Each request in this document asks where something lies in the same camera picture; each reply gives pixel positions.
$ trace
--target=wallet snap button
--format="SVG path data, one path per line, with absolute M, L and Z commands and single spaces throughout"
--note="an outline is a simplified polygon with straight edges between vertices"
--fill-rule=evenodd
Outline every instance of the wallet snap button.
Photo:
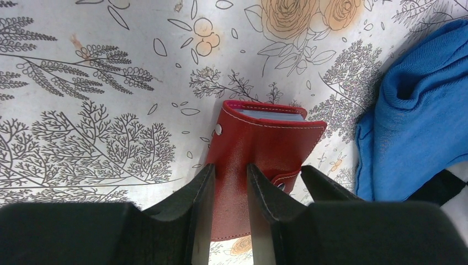
M 286 184 L 280 183 L 280 184 L 278 184 L 277 187 L 278 187 L 280 190 L 284 191 L 284 188 L 286 188 Z
M 216 126 L 215 126 L 215 132 L 216 132 L 216 134 L 221 135 L 221 133 L 222 133 L 222 127 L 221 127 L 220 124 L 216 124 Z

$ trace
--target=floral paper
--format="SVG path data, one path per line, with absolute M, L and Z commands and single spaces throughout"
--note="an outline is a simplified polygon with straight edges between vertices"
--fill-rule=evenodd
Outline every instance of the floral paper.
M 467 0 L 0 1 L 0 205 L 156 204 L 204 163 L 226 99 L 328 124 L 306 161 L 352 190 L 386 68 Z M 312 201 L 298 180 L 291 196 Z M 210 264 L 253 264 L 250 237 Z

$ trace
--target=white stitching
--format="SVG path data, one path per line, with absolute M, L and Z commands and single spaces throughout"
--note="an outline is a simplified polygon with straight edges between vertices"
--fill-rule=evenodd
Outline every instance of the white stitching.
M 281 112 L 294 112 L 297 114 L 301 114 L 297 110 L 292 110 L 292 109 L 274 109 L 274 108 L 263 108 L 263 107 L 252 107 L 252 106 L 245 106 L 245 105 L 230 105 L 228 104 L 229 107 L 242 107 L 242 108 L 249 108 L 249 109 L 264 109 L 264 110 L 279 110 Z
M 230 239 L 230 238 L 233 238 L 233 237 L 236 237 L 236 236 L 247 236 L 247 235 L 250 235 L 251 232 L 247 232 L 247 233 L 243 233 L 243 234 L 239 234 L 239 235 L 235 235 L 235 236 L 225 236 L 225 237 L 212 237 L 211 239 Z
M 229 106 L 244 107 L 244 106 L 241 106 L 241 105 L 229 105 Z M 231 113 L 227 112 L 227 110 L 224 109 L 224 107 L 221 108 L 221 109 L 224 110 L 224 112 L 225 112 L 226 114 L 230 115 L 231 117 L 233 117 L 233 118 L 235 118 L 235 119 L 238 119 L 238 120 L 240 120 L 240 121 L 243 121 L 243 122 L 245 122 L 245 123 L 249 123 L 249 124 L 255 125 L 255 126 L 270 127 L 270 128 L 287 128 L 287 129 L 318 129 L 318 128 L 321 128 L 322 131 L 320 132 L 320 137 L 318 137 L 318 138 L 317 138 L 317 141 L 315 141 L 314 145 L 312 145 L 312 149 L 309 151 L 309 155 L 310 155 L 310 153 L 312 153 L 312 150 L 315 148 L 315 146 L 317 145 L 318 141 L 319 141 L 320 138 L 322 137 L 323 132 L 325 131 L 325 127 L 322 127 L 322 126 L 320 126 L 320 127 L 305 127 L 305 128 L 304 128 L 304 127 L 279 127 L 279 126 L 267 126 L 267 125 L 262 125 L 262 124 L 250 123 L 250 122 L 248 122 L 248 121 L 246 121 L 246 120 L 240 119 L 240 118 L 238 118 L 238 117 L 232 115 Z M 298 176 L 299 173 L 298 173 L 298 174 L 293 174 L 292 176 L 279 178 L 279 179 L 277 179 L 276 181 L 279 181 L 280 179 L 284 179 L 284 178 L 291 178 L 291 177 L 293 177 L 293 176 Z M 260 194 L 261 194 L 262 198 L 264 198 L 264 195 L 263 195 L 262 190 L 260 190 Z M 213 237 L 212 237 L 211 239 L 213 239 L 213 240 L 230 239 L 230 238 L 233 238 L 233 237 L 244 236 L 244 235 L 249 235 L 249 234 L 251 234 L 251 233 L 248 232 L 248 233 L 244 233 L 244 234 L 240 234 L 240 235 L 235 235 L 235 236 L 226 236 L 226 237 L 217 237 L 217 238 L 213 238 Z
M 260 126 L 260 127 L 285 128 L 285 129 L 318 129 L 318 128 L 322 128 L 323 130 L 322 130 L 322 132 L 320 134 L 322 134 L 323 131 L 325 130 L 325 127 L 321 127 L 321 126 L 318 126 L 318 127 L 317 126 L 315 126 L 315 127 L 290 127 L 290 126 L 269 126 L 269 125 L 256 124 L 256 123 L 251 123 L 249 121 L 238 118 L 238 117 L 232 115 L 231 113 L 227 112 L 227 110 L 225 110 L 224 108 L 222 108 L 222 110 L 224 110 L 225 113 L 227 113 L 229 116 L 231 116 L 231 117 L 233 117 L 235 119 L 238 119 L 240 121 L 243 121 L 245 123 L 252 124 L 252 125 L 255 125 L 255 126 Z
M 282 177 L 282 178 L 278 178 L 275 182 L 273 182 L 273 185 L 276 185 L 277 181 L 280 181 L 282 179 L 287 179 L 287 178 L 292 178 L 292 177 L 297 177 L 297 175 L 299 175 L 299 172 L 298 173 L 294 173 L 290 176 L 286 176 L 286 177 Z

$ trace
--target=leaf drawing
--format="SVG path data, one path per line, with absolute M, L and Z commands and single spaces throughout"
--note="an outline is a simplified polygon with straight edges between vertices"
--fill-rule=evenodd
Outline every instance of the leaf drawing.
M 13 79 L 19 78 L 21 75 L 13 72 L 0 71 L 0 89 L 14 89 L 27 86 L 28 83 L 23 81 L 15 81 Z M 13 99 L 14 96 L 7 94 L 0 94 L 0 100 Z
M 177 27 L 183 29 L 183 30 L 186 30 L 186 31 L 191 31 L 192 28 L 189 26 L 189 24 L 183 22 L 183 21 L 180 21 L 178 19 L 171 19 L 169 18 L 167 21 L 171 22 L 173 25 L 176 25 Z
M 267 103 L 278 104 L 278 101 L 283 96 L 283 93 L 280 92 L 280 90 L 276 86 L 276 83 L 274 82 L 268 86 L 271 87 L 272 90 L 270 91 L 270 93 L 267 94 L 267 97 L 268 97 Z
M 315 56 L 314 59 L 312 59 L 312 63 L 314 65 L 321 65 L 325 62 L 328 62 L 331 58 L 333 58 L 336 54 L 336 51 L 324 51 L 320 53 L 319 55 Z
M 281 52 L 279 53 L 278 57 L 284 57 L 286 55 L 289 55 L 292 52 L 293 47 L 293 44 L 286 45 L 284 48 L 281 49 Z
M 401 11 L 396 11 L 396 15 L 392 17 L 395 23 L 403 23 L 406 28 L 414 24 L 421 18 L 425 17 L 430 11 L 431 7 L 438 3 L 440 0 L 401 0 Z
M 190 17 L 192 18 L 192 20 L 195 19 L 197 12 L 198 12 L 198 4 L 197 4 L 196 0 L 193 0 L 192 10 L 190 11 Z
M 88 101 L 78 116 L 72 123 L 65 113 L 43 112 L 31 127 L 2 121 L 0 187 L 169 181 L 175 146 L 163 124 L 146 127 L 129 113 L 109 119 L 104 105 Z
M 343 50 L 321 77 L 332 94 L 309 110 L 309 120 L 324 120 L 328 124 L 322 139 L 336 132 L 346 143 L 354 139 L 356 122 L 375 103 L 382 76 L 380 53 L 380 48 L 358 40 Z
M 189 86 L 193 89 L 196 97 L 211 97 L 222 98 L 225 93 L 229 95 L 230 99 L 239 98 L 239 100 L 250 100 L 253 102 L 261 102 L 257 95 L 252 94 L 253 86 L 249 84 L 249 80 L 244 77 L 239 77 L 239 73 L 231 70 L 231 74 L 227 75 L 230 82 L 227 86 L 219 84 L 218 80 L 221 77 L 221 72 L 217 69 L 205 67 L 201 70 L 192 71 L 190 74 Z M 270 92 L 267 96 L 273 97 L 272 100 L 278 101 L 283 93 L 279 92 L 276 83 L 270 85 L 274 93 Z
M 268 56 L 278 56 L 283 50 L 283 48 L 286 46 L 285 43 L 273 43 L 271 45 L 268 45 L 267 47 L 261 49 L 257 54 L 258 55 L 268 55 Z
M 196 54 L 196 51 L 192 49 L 191 53 L 192 53 L 193 62 L 195 62 L 195 64 L 198 65 L 198 55 Z
M 53 36 L 23 29 L 23 27 L 33 22 L 33 19 L 27 17 L 0 19 L 0 38 L 16 40 L 14 46 L 5 46 L 8 43 L 0 41 L 0 51 L 30 51 L 36 49 L 36 46 L 28 43 L 28 41 L 57 40 Z M 133 94 L 133 92 L 125 88 L 122 83 L 129 87 L 137 87 L 148 91 L 154 90 L 149 85 L 153 77 L 148 71 L 139 67 L 120 67 L 120 65 L 130 65 L 131 60 L 127 58 L 127 52 L 121 51 L 116 46 L 87 45 L 81 47 L 76 51 L 76 55 L 80 57 L 77 62 L 57 61 L 18 54 L 0 54 L 0 56 L 2 55 L 23 60 L 23 63 L 17 64 L 17 69 L 20 69 L 22 74 L 31 78 L 44 90 L 60 97 L 64 97 L 66 94 L 80 100 L 87 100 L 88 97 L 84 93 L 104 93 L 104 90 L 100 88 L 103 83 L 126 94 Z M 7 85 L 8 88 L 25 86 L 25 82 L 11 80 L 19 76 L 19 74 L 2 76 L 0 77 L 0 83 L 5 88 L 7 88 Z M 3 100 L 12 98 L 13 96 L 2 96 Z
M 318 34 L 313 38 L 313 40 L 323 40 L 323 39 L 325 39 L 325 38 L 328 36 L 328 34 L 329 34 L 331 31 L 332 31 L 331 28 L 327 28 L 326 30 L 324 30 L 324 31 L 322 31 L 322 32 L 320 32 L 320 33 L 318 33 Z
M 153 114 L 156 109 L 158 108 L 158 103 L 154 104 L 153 106 L 151 106 L 151 109 L 148 111 L 148 114 L 147 115 L 151 115 Z
M 189 45 L 189 44 L 192 42 L 192 40 L 193 40 L 192 37 L 188 38 L 188 39 L 184 42 L 184 44 L 182 44 L 182 46 L 181 46 L 180 48 L 182 49 L 182 48 L 186 47 L 187 45 Z
M 275 69 L 284 69 L 293 66 L 296 63 L 297 59 L 299 58 L 299 54 L 289 54 L 287 57 L 282 59 L 278 65 L 276 65 Z
M 164 56 L 164 57 L 167 56 L 166 47 L 164 46 L 162 41 L 158 38 L 153 39 L 153 50 L 159 56 Z
M 307 69 L 307 63 L 305 60 L 301 60 L 296 66 L 296 72 L 298 75 L 304 73 L 306 69 Z
M 247 16 L 250 25 L 257 32 L 263 31 L 262 11 L 262 7 L 257 4 L 244 9 L 244 12 Z
M 216 1 L 216 7 L 218 7 L 219 9 L 229 9 L 233 6 L 234 4 L 231 3 L 230 1 L 228 0 L 218 0 Z
M 372 8 L 374 7 L 374 1 L 373 0 L 364 0 L 364 7 L 368 11 L 372 12 Z
M 308 62 L 312 62 L 312 55 L 315 54 L 316 50 L 317 50 L 317 46 L 314 46 L 314 47 L 305 46 L 304 47 L 304 56 L 306 57 L 306 60 Z
M 107 6 L 107 10 L 109 11 L 109 14 L 114 18 L 114 20 L 123 28 L 130 30 L 129 26 L 127 25 L 127 22 L 122 18 L 122 16 L 115 10 L 114 7 L 112 6 Z
M 193 115 L 199 114 L 200 110 L 193 109 L 193 108 L 184 108 L 184 109 L 181 109 L 180 112 L 184 114 L 185 116 L 193 116 Z
M 350 192 L 354 192 L 354 187 L 356 184 L 356 168 L 341 168 L 339 173 L 335 177 L 335 181 L 341 186 L 348 189 Z
M 128 190 L 103 191 L 98 188 L 67 187 L 67 188 L 25 188 L 0 190 L 0 206 L 10 203 L 110 203 L 129 202 L 140 207 L 127 195 Z
M 237 35 L 237 30 L 235 28 L 231 29 L 231 36 L 236 40 L 239 38 L 239 36 Z
M 374 25 L 372 23 L 369 23 L 364 27 L 364 30 L 369 31 L 369 30 L 371 30 L 373 28 L 374 28 Z
M 288 105 L 291 107 L 302 108 L 302 103 L 297 102 L 296 99 L 293 99 L 292 102 L 290 102 Z
M 466 10 L 467 13 L 456 17 L 453 15 L 452 3 L 439 0 L 434 1 L 431 8 L 425 11 L 424 16 L 418 17 L 418 20 L 412 24 L 410 31 L 405 35 L 407 42 L 420 41 L 447 22 L 468 18 L 468 8 L 463 9 Z
M 75 4 L 99 4 L 102 3 L 104 0 L 78 0 Z
M 130 7 L 130 2 L 129 2 L 129 3 L 127 3 L 127 5 L 126 5 L 126 6 L 119 7 L 119 6 L 118 6 L 118 5 L 119 5 L 119 3 L 113 3 L 113 1 L 115 1 L 115 0 L 107 0 L 107 1 L 108 1 L 108 2 L 109 2 L 109 3 L 110 3 L 112 6 L 113 6 L 113 7 L 117 8 L 117 9 L 120 9 L 120 10 L 125 10 L 125 9 L 127 9 L 127 8 L 129 8 L 129 7 Z
M 13 3 L 12 1 L 0 1 L 0 8 L 2 7 L 14 7 L 18 3 Z

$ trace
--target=orange flower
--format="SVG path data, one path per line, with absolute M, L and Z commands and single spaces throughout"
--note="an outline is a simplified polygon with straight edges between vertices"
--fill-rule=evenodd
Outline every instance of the orange flower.
M 329 174 L 330 172 L 333 172 L 335 170 L 338 169 L 339 165 L 341 165 L 341 163 L 343 163 L 343 159 L 346 157 L 346 155 L 342 156 L 342 152 L 339 153 L 338 155 L 338 158 L 335 162 L 330 162 L 330 165 L 333 165 L 332 169 L 329 171 Z
M 213 32 L 213 24 L 206 18 L 199 18 L 195 21 L 193 29 L 195 37 L 201 39 L 195 47 L 196 53 L 200 56 L 210 55 L 212 49 L 220 43 L 219 35 Z
M 231 249 L 231 255 L 241 255 L 252 249 L 251 236 L 239 238 Z
M 320 0 L 323 22 L 332 30 L 346 28 L 356 15 L 360 4 L 360 0 Z
M 317 12 L 316 0 L 262 0 L 263 34 L 272 41 L 290 40 L 309 27 Z
M 343 162 L 343 160 L 338 159 L 338 160 L 335 162 L 334 166 L 332 167 L 332 172 L 335 171 L 335 170 L 337 170 L 338 167 L 339 167 L 339 165 L 341 165 L 342 162 Z

